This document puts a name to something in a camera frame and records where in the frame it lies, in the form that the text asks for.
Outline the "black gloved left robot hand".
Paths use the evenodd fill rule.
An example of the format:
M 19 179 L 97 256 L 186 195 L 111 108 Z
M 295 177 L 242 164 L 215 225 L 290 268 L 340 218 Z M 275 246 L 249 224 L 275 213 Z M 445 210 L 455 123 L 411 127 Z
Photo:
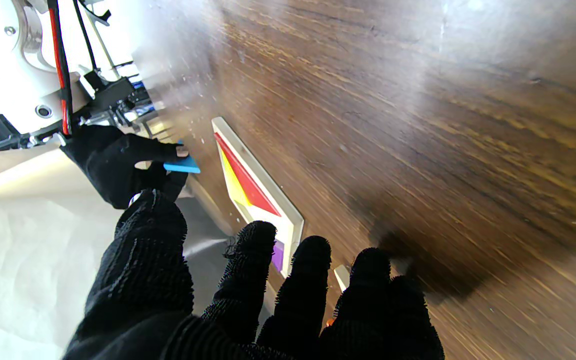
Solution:
M 183 256 L 186 221 L 155 190 L 124 211 L 102 256 L 84 316 L 65 360 L 443 360 L 425 296 L 408 273 L 391 276 L 379 248 L 356 256 L 331 325 L 323 327 L 331 248 L 302 240 L 258 329 L 275 227 L 247 224 L 210 305 L 195 316 L 194 282 Z

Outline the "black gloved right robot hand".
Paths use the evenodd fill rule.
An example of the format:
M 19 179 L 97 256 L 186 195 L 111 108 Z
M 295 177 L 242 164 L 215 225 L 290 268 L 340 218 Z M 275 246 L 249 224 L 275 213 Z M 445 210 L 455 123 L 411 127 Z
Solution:
M 164 167 L 188 158 L 185 146 L 124 133 L 113 126 L 82 126 L 60 149 L 117 210 L 127 209 L 142 191 L 159 191 L 174 202 L 188 178 Z

